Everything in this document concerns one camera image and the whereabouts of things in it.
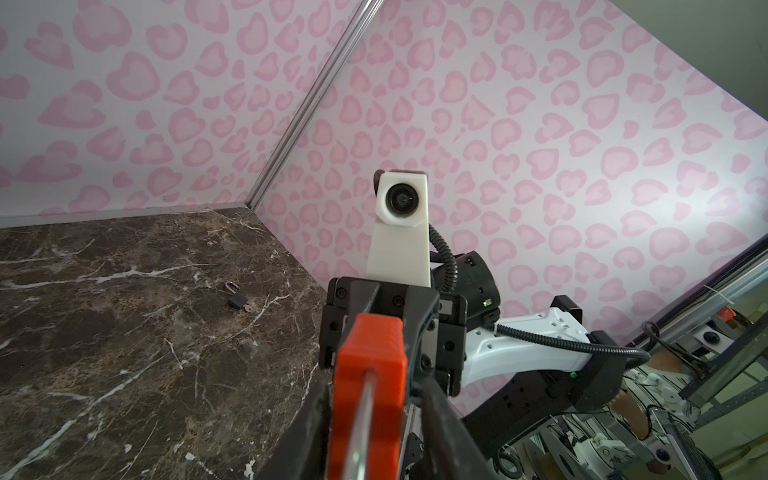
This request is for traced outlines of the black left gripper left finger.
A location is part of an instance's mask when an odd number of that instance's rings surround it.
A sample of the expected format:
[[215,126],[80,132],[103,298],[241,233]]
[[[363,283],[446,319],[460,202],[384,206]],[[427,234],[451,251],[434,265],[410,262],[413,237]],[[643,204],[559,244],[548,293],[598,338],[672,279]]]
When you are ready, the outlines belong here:
[[324,479],[331,429],[331,393],[327,380],[310,383],[307,396],[257,480]]

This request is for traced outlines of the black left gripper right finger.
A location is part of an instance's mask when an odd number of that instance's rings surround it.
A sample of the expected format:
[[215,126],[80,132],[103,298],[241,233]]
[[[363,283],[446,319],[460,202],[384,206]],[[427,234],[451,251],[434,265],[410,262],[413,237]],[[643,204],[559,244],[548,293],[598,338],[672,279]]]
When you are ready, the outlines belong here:
[[495,479],[496,475],[434,379],[423,381],[421,398],[424,454],[419,478]]

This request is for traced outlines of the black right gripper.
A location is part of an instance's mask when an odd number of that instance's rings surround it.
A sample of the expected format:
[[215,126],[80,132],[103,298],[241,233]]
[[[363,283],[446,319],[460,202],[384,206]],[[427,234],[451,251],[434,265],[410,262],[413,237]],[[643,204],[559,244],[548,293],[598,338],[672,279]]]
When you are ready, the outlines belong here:
[[330,281],[318,337],[319,367],[332,369],[354,317],[371,313],[398,318],[408,360],[409,396],[419,396],[432,378],[448,396],[461,390],[465,362],[467,302],[433,288],[338,277]]

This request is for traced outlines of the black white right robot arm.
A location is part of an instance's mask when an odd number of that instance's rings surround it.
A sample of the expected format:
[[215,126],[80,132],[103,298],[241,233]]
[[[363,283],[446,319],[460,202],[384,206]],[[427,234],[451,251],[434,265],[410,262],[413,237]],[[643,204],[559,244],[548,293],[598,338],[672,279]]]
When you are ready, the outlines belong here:
[[565,295],[542,313],[502,318],[495,281],[476,252],[430,259],[433,287],[330,281],[319,363],[334,373],[337,441],[351,429],[355,402],[369,399],[373,449],[392,461],[404,410],[421,405],[426,381],[455,398],[466,385],[504,375],[506,384],[463,420],[491,456],[552,416],[601,408],[625,371],[650,358],[587,331],[581,308]]

